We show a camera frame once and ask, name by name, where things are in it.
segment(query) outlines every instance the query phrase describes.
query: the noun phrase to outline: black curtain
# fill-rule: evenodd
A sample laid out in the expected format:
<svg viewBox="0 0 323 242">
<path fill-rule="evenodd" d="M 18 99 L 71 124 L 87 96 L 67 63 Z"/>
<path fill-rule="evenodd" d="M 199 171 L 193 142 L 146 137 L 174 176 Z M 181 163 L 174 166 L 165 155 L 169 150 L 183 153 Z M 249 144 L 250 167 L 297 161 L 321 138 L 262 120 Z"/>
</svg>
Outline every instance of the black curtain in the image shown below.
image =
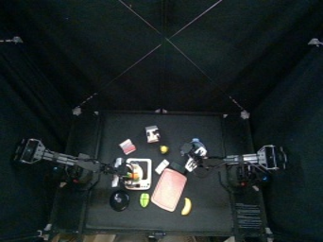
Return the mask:
<svg viewBox="0 0 323 242">
<path fill-rule="evenodd" d="M 3 39 L 15 34 L 0 33 Z M 55 195 L 53 167 L 14 166 L 15 145 L 22 138 L 38 138 L 63 151 L 73 117 L 29 52 L 21 43 L 0 43 L 0 240 L 45 229 Z"/>
<path fill-rule="evenodd" d="M 302 241 L 323 234 L 322 62 L 323 49 L 313 47 L 253 113 L 257 147 L 274 144 L 289 153 L 289 169 L 273 175 L 266 192 L 271 229 Z"/>
</svg>

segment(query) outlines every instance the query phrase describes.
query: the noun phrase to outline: cable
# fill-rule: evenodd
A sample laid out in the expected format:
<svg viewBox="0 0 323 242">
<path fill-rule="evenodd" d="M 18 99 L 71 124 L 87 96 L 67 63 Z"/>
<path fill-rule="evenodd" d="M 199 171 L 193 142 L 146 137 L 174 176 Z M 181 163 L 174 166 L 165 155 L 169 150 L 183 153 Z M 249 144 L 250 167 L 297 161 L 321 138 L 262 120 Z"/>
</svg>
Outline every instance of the cable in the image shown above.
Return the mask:
<svg viewBox="0 0 323 242">
<path fill-rule="evenodd" d="M 197 67 L 197 69 L 199 70 L 199 72 L 207 77 L 210 83 L 215 84 L 214 80 L 210 78 L 210 76 L 206 74 L 206 72 L 202 70 L 202 68 L 197 65 L 197 63 L 189 58 L 189 56 L 185 54 L 185 52 L 179 49 L 179 47 L 174 44 L 174 42 L 167 39 L 169 43 L 174 46 L 174 48 L 178 50 L 178 52 L 185 56 L 185 58 L 190 61 L 190 63 Z M 241 108 L 242 111 L 245 111 L 243 106 L 239 104 L 239 102 L 237 101 L 237 99 L 229 94 L 226 93 L 221 86 L 218 84 L 215 84 L 215 86 L 218 87 L 219 91 L 231 99 L 231 101 L 237 104 L 237 106 Z"/>
<path fill-rule="evenodd" d="M 170 37 L 170 39 L 173 37 L 175 37 L 219 3 L 222 2 L 222 0 L 219 0 L 207 10 L 205 10 L 199 15 L 198 17 L 185 26 L 182 27 L 177 32 L 175 34 Z"/>
<path fill-rule="evenodd" d="M 82 103 L 77 108 L 81 108 L 97 95 L 99 95 L 99 93 L 107 88 L 107 86 L 119 78 L 123 76 L 123 74 L 139 63 L 142 62 L 142 60 L 162 46 L 162 44 L 159 44 L 146 55 L 145 57 L 142 57 L 126 70 L 122 74 L 119 74 L 118 77 L 115 77 L 105 86 L 103 88 L 99 90 L 99 92 L 97 92 L 95 94 L 93 94 Z"/>
</svg>

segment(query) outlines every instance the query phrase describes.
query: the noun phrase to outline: black fabric wall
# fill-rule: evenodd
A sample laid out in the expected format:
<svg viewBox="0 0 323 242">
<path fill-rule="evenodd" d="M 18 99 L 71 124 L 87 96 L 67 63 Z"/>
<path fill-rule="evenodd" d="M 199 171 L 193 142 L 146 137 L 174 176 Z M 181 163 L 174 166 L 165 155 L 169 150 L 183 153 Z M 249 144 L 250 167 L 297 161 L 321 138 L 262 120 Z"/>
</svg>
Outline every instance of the black fabric wall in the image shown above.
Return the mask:
<svg viewBox="0 0 323 242">
<path fill-rule="evenodd" d="M 284 146 L 289 170 L 266 193 L 273 229 L 322 241 L 323 49 L 314 47 L 253 113 L 255 145 Z"/>
<path fill-rule="evenodd" d="M 322 9 L 321 0 L 0 1 L 0 37 L 25 41 L 0 43 L 0 234 L 42 228 L 51 207 L 51 167 L 13 170 L 15 142 L 63 151 L 71 110 L 99 92 L 86 109 L 239 112 L 233 96 L 257 148 L 290 153 L 266 194 L 271 224 L 318 238 L 323 54 L 308 42 Z"/>
<path fill-rule="evenodd" d="M 55 193 L 50 165 L 13 166 L 15 145 L 22 138 L 38 138 L 53 150 L 63 151 L 73 117 L 29 51 L 22 45 L 0 44 L 2 241 L 45 228 Z"/>
</svg>

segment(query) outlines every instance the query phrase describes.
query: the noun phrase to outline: white object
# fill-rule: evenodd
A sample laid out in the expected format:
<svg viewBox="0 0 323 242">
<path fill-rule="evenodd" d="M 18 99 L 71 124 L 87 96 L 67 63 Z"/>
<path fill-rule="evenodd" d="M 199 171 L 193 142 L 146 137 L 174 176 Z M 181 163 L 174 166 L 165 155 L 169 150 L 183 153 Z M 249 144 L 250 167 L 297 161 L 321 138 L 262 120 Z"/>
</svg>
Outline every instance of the white object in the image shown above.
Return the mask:
<svg viewBox="0 0 323 242">
<path fill-rule="evenodd" d="M 231 236 L 230 238 L 227 238 L 225 242 L 237 242 L 235 236 Z"/>
<path fill-rule="evenodd" d="M 123 163 L 123 158 L 118 158 L 117 159 L 117 163 L 115 163 L 115 168 L 118 168 L 119 165 L 122 165 L 122 163 Z M 114 175 L 111 186 L 113 187 L 118 187 L 119 186 L 119 176 L 118 175 Z"/>
<path fill-rule="evenodd" d="M 246 110 L 243 110 L 242 111 L 242 119 L 249 119 L 249 118 L 250 118 L 250 113 Z"/>
<path fill-rule="evenodd" d="M 159 134 L 159 131 L 158 131 L 158 127 L 154 125 L 154 126 L 146 127 L 146 129 L 147 129 L 149 143 L 159 142 L 161 134 Z"/>
<path fill-rule="evenodd" d="M 82 114 L 82 108 L 81 107 L 75 108 L 73 110 L 73 113 L 74 113 L 75 116 L 79 116 Z"/>
<path fill-rule="evenodd" d="M 197 161 L 194 160 L 194 158 L 190 158 L 186 164 L 186 169 L 190 172 L 193 172 L 195 168 L 197 168 Z"/>
<path fill-rule="evenodd" d="M 170 162 L 165 160 L 158 167 L 155 168 L 155 172 L 161 175 L 166 167 L 169 166 Z"/>
<path fill-rule="evenodd" d="M 139 181 L 130 181 L 126 183 L 129 190 L 149 190 L 151 187 L 151 159 L 127 159 L 129 167 L 131 165 L 139 173 Z"/>
</svg>

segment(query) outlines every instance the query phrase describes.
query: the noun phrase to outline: black table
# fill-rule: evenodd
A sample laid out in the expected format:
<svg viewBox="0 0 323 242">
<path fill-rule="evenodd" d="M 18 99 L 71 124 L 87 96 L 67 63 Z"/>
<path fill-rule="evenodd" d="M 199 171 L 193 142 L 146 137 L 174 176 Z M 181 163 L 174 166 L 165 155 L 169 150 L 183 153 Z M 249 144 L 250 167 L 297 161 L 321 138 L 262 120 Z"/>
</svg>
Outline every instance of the black table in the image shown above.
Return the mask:
<svg viewBox="0 0 323 242">
<path fill-rule="evenodd" d="M 146 127 L 157 125 L 161 142 L 147 142 Z M 187 174 L 187 184 L 174 212 L 150 203 L 142 208 L 139 198 L 143 192 L 153 195 L 159 175 L 154 172 L 163 159 L 185 164 L 181 146 L 199 138 L 209 155 L 225 156 L 253 152 L 247 121 L 238 114 L 151 114 L 103 112 L 77 118 L 67 152 L 90 154 L 103 162 L 118 157 L 149 158 L 153 160 L 153 185 L 149 191 L 129 191 L 131 203 L 123 212 L 115 212 L 109 198 L 117 188 L 111 188 L 111 175 L 102 175 L 90 193 L 74 193 L 62 189 L 58 199 L 57 228 L 85 233 L 193 233 L 206 235 L 233 234 L 233 213 L 230 196 L 219 184 L 219 172 L 226 179 L 225 168 L 207 172 L 205 178 Z M 131 139 L 137 151 L 126 155 L 119 144 Z M 159 146 L 169 146 L 170 152 L 161 154 Z M 189 216 L 181 214 L 185 198 L 194 204 Z"/>
</svg>

